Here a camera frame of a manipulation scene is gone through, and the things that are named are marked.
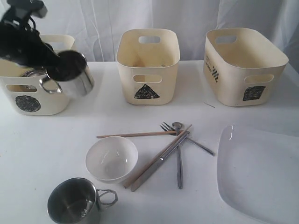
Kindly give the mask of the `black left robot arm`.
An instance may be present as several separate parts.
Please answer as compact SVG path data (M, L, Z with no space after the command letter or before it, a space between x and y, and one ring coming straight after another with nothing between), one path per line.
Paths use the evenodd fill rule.
M41 0L9 0L0 20L0 57L21 67L46 69L57 81L70 81L86 67L82 55L74 50L56 53L41 39L33 17L44 18L47 8Z

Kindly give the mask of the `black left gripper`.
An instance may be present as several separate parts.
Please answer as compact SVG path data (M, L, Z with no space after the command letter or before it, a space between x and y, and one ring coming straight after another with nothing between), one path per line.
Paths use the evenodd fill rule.
M71 81L85 71L83 55L74 50L55 53L37 30L0 22L0 58L28 68L44 68L55 81Z

